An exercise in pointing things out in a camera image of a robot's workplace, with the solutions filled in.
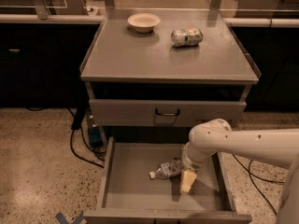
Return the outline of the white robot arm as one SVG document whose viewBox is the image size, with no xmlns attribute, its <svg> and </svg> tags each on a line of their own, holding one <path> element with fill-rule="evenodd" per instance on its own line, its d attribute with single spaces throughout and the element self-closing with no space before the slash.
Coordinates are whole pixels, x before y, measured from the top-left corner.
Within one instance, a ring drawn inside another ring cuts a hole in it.
<svg viewBox="0 0 299 224">
<path fill-rule="evenodd" d="M 224 119 L 194 126 L 182 151 L 183 165 L 197 171 L 214 154 L 224 152 L 288 170 L 276 224 L 299 224 L 299 130 L 234 131 Z"/>
</svg>

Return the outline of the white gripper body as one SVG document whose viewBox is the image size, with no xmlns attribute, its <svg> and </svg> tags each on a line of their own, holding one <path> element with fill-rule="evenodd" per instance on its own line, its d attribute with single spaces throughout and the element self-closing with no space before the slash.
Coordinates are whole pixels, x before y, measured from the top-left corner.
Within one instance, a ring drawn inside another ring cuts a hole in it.
<svg viewBox="0 0 299 224">
<path fill-rule="evenodd" d="M 186 169 L 198 171 L 206 164 L 208 155 L 188 142 L 182 148 L 181 159 Z"/>
</svg>

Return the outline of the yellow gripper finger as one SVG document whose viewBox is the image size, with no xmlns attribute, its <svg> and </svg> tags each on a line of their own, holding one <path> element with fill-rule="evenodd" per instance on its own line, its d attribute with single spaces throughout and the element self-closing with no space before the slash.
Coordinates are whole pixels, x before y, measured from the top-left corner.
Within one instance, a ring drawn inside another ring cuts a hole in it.
<svg viewBox="0 0 299 224">
<path fill-rule="evenodd" d="M 197 173 L 193 170 L 183 170 L 180 179 L 180 192 L 188 193 L 197 177 Z"/>
</svg>

